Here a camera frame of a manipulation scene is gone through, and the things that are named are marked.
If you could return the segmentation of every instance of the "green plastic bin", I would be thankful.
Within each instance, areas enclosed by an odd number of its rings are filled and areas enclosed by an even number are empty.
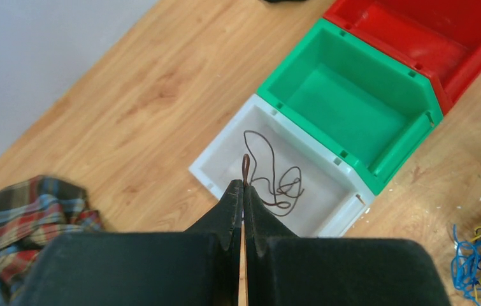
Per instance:
[[[379,194],[443,114],[430,81],[321,19],[257,91]]]

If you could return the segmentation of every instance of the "red and blue checkered cloth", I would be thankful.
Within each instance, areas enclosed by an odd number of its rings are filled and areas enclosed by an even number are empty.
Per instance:
[[[101,231],[84,189],[53,177],[35,177],[0,191],[0,305],[24,290],[39,252],[62,233]]]

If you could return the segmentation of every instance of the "wooden table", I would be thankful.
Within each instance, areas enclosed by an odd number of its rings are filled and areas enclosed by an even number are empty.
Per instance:
[[[110,230],[184,230],[216,203],[188,166],[332,2],[162,0],[0,157],[0,188],[57,175]],[[480,223],[481,76],[347,235],[418,241],[460,304],[449,229]]]

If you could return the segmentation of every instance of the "red plastic bin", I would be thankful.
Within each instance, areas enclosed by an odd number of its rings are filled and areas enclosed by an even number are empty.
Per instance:
[[[443,114],[481,72],[481,0],[337,0],[324,18],[430,79]]]

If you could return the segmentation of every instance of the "white plastic bin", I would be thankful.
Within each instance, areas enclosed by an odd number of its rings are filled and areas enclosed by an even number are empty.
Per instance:
[[[243,133],[247,129],[261,133],[273,146],[276,184],[291,166],[302,169],[305,191],[289,215],[278,217],[295,234],[340,237],[371,205],[375,196],[348,164],[255,94],[189,168],[216,198],[221,198],[231,180],[242,178],[242,157],[248,153]],[[269,147],[254,135],[247,139],[258,163],[256,176],[271,180]],[[253,186],[262,199],[273,202],[264,181],[254,182]],[[279,196],[280,200],[291,199]]]

